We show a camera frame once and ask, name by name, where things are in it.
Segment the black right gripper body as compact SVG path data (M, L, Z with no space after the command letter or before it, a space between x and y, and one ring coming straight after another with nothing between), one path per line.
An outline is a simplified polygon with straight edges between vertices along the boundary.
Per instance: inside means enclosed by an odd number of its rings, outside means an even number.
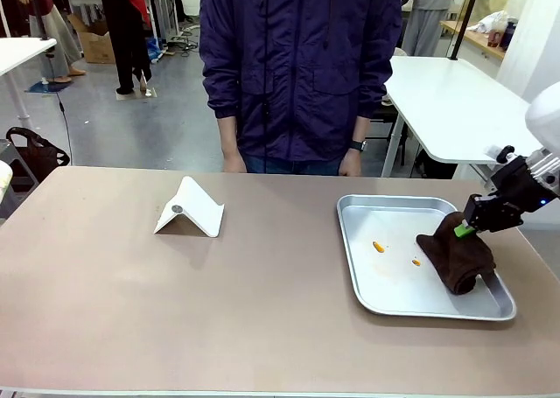
M533 178L523 156L501 166L491 181L495 187L493 196L500 206L533 213L548 204L548 190Z

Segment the dark brown cloth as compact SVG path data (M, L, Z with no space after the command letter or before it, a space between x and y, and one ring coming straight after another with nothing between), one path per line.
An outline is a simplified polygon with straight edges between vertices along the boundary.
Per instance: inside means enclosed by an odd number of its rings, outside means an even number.
M462 212L449 213L434 234L416 237L417 245L429 258L444 286L457 296L472 291L477 276L492 275L495 269L491 249L477 234L462 238L455 234L463 219Z

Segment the person's right forearm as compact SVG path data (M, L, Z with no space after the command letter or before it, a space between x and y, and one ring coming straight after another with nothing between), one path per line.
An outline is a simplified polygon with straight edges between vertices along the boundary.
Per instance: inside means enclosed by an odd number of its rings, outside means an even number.
M220 133L220 146L224 156L232 155L238 151L237 147L237 120L235 116L219 118L217 120Z

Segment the person's left forearm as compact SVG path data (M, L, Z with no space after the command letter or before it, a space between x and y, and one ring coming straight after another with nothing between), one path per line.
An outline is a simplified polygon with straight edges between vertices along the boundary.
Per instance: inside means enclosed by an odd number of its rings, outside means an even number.
M354 142L364 142L366 140L366 137L368 136L369 125L369 118L357 116L353 128L352 140Z

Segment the person's left hand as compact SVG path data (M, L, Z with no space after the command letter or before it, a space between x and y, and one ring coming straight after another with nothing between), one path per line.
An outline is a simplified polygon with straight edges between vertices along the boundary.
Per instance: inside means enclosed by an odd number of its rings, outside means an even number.
M344 177L361 176L361 153L349 149L339 165L339 175Z

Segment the person's right hand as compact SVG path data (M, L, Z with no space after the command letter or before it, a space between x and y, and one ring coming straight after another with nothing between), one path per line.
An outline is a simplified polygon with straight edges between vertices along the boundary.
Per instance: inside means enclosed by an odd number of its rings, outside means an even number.
M247 167L241 153L237 149L224 150L223 171L229 173L246 173Z

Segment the silver metal tray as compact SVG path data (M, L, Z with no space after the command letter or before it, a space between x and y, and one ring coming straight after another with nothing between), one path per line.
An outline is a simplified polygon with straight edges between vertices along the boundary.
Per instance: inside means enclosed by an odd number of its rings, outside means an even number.
M337 203L353 291L369 311L399 317L506 322L517 307L496 273L452 294L417 245L455 206L435 197L349 194Z

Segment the large white table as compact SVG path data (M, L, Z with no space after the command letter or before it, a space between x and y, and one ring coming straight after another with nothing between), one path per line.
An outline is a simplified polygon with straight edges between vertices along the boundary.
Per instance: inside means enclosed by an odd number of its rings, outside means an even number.
M381 175L391 175L406 125L427 154L441 163L490 165L489 146L530 155L541 144L529 133L529 104L463 59L395 56L386 83L398 111Z

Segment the dark blue bottle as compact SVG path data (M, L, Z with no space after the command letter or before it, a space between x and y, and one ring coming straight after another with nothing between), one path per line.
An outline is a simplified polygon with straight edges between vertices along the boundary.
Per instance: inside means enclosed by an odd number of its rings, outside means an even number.
M501 37L501 40L500 40L500 48L504 52L508 49L508 47L511 43L511 40L514 36L517 24L518 24L518 20L516 18L510 18L507 21L507 26L506 26L506 28L503 32L503 35Z

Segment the wooden workbench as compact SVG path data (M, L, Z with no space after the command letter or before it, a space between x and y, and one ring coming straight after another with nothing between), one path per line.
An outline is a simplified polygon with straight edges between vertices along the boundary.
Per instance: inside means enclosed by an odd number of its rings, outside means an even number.
M440 24L444 31L451 34L452 42L450 48L453 48L457 38L459 37L459 31L462 23L455 20L443 20ZM484 33L466 31L463 37L463 42L472 45L476 50L483 52L489 58L494 58L498 61L503 61L505 58L506 53L500 47L491 47L487 45L487 35Z

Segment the white plastic bag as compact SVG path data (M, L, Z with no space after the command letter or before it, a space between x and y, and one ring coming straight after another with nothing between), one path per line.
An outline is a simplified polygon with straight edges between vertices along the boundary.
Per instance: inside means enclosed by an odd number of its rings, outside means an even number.
M479 22L469 25L466 29L477 33L489 34L491 31L504 31L508 26L509 15L500 10L483 17Z

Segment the black pole with clamp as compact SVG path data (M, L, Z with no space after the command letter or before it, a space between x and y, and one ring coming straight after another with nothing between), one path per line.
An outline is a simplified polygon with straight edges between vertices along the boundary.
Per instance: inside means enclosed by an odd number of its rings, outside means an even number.
M457 34L455 45L454 45L453 50L451 52L451 56L449 57L450 60L453 60L453 61L458 60L459 50L460 50L460 47L462 45L464 36L466 34L466 28L468 26L468 22L470 20L471 15L472 15L473 6L474 6L475 2L476 2L476 0L468 0L468 4L466 6L463 21L461 22L461 27L460 27L460 30Z

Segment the blue jeans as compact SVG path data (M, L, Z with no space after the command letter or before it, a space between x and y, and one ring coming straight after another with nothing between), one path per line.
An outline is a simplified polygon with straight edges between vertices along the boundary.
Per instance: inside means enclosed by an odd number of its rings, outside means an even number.
M241 156L248 173L338 176L341 159L333 161L287 161L273 157Z

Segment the person in grey trousers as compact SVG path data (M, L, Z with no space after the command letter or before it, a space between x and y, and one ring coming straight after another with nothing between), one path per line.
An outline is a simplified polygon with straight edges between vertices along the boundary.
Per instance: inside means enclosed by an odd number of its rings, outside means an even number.
M402 0L405 5L409 0ZM402 41L408 56L431 57L441 36L444 20L452 0L411 0L412 7Z

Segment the person in purple jacket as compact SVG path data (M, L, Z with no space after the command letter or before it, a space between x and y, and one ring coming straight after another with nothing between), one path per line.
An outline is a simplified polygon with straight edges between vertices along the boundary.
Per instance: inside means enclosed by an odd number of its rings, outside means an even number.
M386 93L401 0L201 0L208 105L238 150L291 162L345 156Z

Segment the white folded roller stand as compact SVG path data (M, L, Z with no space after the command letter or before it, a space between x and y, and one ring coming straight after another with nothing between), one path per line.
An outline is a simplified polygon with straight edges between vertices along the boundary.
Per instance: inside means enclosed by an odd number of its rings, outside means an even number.
M153 233L157 234L177 216L183 215L207 237L216 238L224 211L224 204L214 201L194 178L185 176L175 195L165 204Z

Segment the person in black trousers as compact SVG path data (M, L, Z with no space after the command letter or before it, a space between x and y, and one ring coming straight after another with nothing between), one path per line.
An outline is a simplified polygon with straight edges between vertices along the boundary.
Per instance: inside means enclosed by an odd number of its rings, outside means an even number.
M142 92L151 79L151 60L144 37L148 12L144 0L101 0L111 39L119 95L134 93L133 77Z

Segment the cardboard box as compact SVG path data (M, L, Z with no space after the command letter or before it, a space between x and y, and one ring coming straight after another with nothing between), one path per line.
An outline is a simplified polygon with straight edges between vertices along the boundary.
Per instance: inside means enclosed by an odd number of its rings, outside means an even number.
M76 31L84 58L92 64L115 64L109 28L104 20L98 20L86 25L74 14L67 16L68 21Z

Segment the person in grey skirt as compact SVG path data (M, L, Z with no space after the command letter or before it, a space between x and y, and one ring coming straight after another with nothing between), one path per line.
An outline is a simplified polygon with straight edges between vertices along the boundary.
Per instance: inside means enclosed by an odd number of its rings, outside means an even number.
M19 1L27 6L29 12L31 0ZM56 46L50 52L51 58L45 54L39 58L42 77L48 82L67 83L73 77L85 75L86 71L74 66L81 59L81 53L55 4L48 15L47 31L49 38L56 40Z

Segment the thin black stand pole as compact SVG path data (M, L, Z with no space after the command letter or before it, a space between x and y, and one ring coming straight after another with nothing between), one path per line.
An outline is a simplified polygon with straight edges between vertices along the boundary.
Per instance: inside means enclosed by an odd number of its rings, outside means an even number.
M31 0L29 7L29 22L31 35L41 40L48 40L48 15L53 9L53 0Z

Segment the small white table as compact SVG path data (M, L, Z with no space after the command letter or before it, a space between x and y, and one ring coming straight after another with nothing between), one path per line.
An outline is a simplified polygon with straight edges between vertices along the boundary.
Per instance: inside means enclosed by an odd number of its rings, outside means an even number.
M53 38L0 38L0 76L3 76L6 80L10 98L17 111L20 127L32 129L32 123L18 92L12 71L55 46L56 40Z

